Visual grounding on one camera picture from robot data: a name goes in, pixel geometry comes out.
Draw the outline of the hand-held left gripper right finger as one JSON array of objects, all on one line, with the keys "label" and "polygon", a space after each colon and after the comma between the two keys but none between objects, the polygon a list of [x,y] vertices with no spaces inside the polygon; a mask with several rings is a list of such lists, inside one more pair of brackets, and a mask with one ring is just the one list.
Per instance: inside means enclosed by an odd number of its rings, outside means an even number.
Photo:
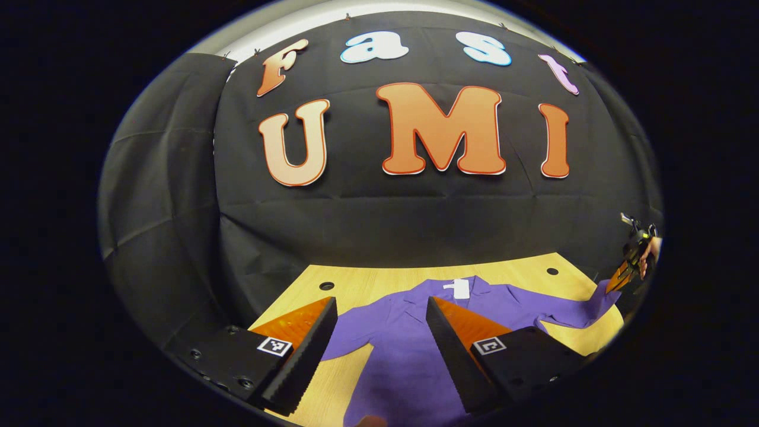
[{"label": "hand-held left gripper right finger", "polygon": [[522,403],[590,361],[538,327],[512,330],[438,297],[428,298],[426,324],[466,413]]}]

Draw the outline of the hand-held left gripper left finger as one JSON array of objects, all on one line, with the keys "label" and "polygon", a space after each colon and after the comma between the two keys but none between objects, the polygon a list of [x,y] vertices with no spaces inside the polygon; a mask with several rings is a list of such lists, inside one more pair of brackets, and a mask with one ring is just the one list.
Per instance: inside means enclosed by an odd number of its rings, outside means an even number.
[{"label": "hand-held left gripper left finger", "polygon": [[218,394],[288,416],[311,384],[337,322],[334,297],[320,298],[259,326],[211,303],[179,327],[163,350]]}]

